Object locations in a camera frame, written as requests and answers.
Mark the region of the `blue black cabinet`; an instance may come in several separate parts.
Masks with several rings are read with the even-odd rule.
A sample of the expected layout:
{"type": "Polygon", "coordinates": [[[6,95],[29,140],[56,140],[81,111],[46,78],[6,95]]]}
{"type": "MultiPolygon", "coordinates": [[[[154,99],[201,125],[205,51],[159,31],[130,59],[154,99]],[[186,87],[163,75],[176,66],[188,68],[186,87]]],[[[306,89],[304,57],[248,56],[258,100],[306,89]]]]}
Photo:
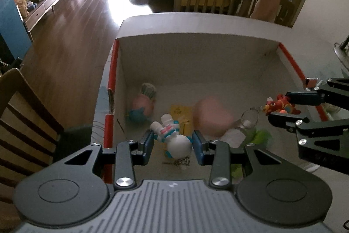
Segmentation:
{"type": "Polygon", "coordinates": [[[23,24],[14,0],[1,0],[0,3],[1,60],[12,64],[23,59],[32,41],[23,24]]]}

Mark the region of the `near wooden chair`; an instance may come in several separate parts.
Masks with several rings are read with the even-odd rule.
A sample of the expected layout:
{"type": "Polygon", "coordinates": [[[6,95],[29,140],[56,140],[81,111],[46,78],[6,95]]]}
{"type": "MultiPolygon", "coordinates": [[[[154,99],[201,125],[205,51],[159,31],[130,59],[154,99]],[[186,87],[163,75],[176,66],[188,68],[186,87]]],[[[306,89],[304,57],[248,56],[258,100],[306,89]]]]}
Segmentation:
{"type": "Polygon", "coordinates": [[[13,68],[1,75],[1,231],[20,218],[12,196],[17,184],[48,167],[64,128],[13,68]]]}

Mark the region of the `white astronaut figurine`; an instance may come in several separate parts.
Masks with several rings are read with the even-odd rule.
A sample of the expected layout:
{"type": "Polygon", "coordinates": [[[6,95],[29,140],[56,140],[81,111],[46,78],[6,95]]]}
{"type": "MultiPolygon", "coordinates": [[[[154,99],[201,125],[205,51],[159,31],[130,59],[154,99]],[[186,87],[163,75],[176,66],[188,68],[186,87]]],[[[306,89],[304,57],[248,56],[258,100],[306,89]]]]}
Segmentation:
{"type": "Polygon", "coordinates": [[[181,160],[188,157],[192,151],[192,142],[180,134],[180,124],[170,114],[161,116],[161,122],[154,121],[150,129],[155,134],[155,140],[166,144],[166,155],[170,159],[181,160]]]}

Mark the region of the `red binder clip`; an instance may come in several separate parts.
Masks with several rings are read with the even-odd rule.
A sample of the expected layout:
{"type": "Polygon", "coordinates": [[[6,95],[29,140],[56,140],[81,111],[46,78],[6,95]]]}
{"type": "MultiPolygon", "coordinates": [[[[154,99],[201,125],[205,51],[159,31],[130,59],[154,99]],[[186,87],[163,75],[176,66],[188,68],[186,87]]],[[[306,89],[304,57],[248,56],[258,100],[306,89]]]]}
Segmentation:
{"type": "Polygon", "coordinates": [[[305,90],[313,90],[317,87],[319,82],[318,78],[306,78],[304,80],[304,89],[305,90]]]}

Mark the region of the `yellow small box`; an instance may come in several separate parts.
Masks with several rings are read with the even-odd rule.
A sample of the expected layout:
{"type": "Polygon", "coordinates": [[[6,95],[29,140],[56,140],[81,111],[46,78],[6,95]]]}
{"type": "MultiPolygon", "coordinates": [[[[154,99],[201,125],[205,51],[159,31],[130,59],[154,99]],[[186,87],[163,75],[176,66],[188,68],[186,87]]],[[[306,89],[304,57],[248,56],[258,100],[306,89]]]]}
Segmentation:
{"type": "Polygon", "coordinates": [[[179,122],[180,134],[192,137],[193,112],[191,106],[171,105],[170,114],[175,121],[179,122]]]}

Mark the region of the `red dragon figurine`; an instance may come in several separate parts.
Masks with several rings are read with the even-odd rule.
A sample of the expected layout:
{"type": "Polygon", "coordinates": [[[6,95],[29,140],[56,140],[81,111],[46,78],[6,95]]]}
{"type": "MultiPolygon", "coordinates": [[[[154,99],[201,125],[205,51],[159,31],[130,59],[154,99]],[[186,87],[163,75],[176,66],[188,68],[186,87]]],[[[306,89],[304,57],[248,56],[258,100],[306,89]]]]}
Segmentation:
{"type": "Polygon", "coordinates": [[[300,110],[296,109],[294,104],[289,102],[289,98],[284,96],[283,94],[278,94],[276,96],[276,100],[271,97],[267,98],[267,102],[265,106],[262,108],[262,111],[269,115],[272,112],[280,112],[281,114],[292,114],[299,115],[301,113],[300,110]]]}

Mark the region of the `pink pig figurine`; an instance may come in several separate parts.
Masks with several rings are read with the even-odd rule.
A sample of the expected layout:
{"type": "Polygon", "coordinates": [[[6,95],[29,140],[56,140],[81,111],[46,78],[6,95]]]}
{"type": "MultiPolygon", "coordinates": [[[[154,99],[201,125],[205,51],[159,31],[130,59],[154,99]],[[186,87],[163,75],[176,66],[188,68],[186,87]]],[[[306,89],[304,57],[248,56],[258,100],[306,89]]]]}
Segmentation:
{"type": "Polygon", "coordinates": [[[128,111],[128,119],[134,123],[149,121],[154,110],[157,90],[151,83],[143,83],[140,91],[133,99],[131,109],[128,111]]]}

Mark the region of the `red cardboard box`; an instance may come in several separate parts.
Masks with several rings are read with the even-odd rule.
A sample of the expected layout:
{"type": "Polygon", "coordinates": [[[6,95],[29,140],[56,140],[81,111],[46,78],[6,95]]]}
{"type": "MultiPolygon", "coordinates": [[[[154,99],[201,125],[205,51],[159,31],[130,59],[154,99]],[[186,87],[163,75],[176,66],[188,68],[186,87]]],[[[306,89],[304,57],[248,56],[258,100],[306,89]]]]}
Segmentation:
{"type": "Polygon", "coordinates": [[[116,39],[108,55],[91,140],[106,148],[139,139],[149,123],[127,118],[142,83],[156,87],[151,121],[171,105],[216,96],[239,119],[268,97],[304,88],[299,62],[280,42],[232,34],[145,34],[116,39]]]}

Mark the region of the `wooden chair with cloth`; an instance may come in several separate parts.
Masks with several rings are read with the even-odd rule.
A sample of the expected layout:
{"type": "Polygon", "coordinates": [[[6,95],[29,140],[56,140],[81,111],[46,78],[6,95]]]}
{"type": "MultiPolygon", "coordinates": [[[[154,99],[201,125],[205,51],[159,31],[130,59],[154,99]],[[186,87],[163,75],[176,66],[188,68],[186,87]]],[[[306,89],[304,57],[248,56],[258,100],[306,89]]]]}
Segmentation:
{"type": "Polygon", "coordinates": [[[289,0],[251,0],[247,17],[289,27],[294,12],[289,0]]]}

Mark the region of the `grey desk lamp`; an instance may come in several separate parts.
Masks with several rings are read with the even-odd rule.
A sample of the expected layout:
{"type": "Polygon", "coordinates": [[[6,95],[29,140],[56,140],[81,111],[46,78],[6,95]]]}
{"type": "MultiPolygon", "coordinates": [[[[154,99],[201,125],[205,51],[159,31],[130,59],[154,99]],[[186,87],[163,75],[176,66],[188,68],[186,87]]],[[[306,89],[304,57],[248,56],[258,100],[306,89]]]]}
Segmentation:
{"type": "Polygon", "coordinates": [[[341,43],[334,44],[334,53],[341,62],[341,64],[349,70],[349,57],[348,57],[348,44],[349,44],[349,35],[341,43]]]}

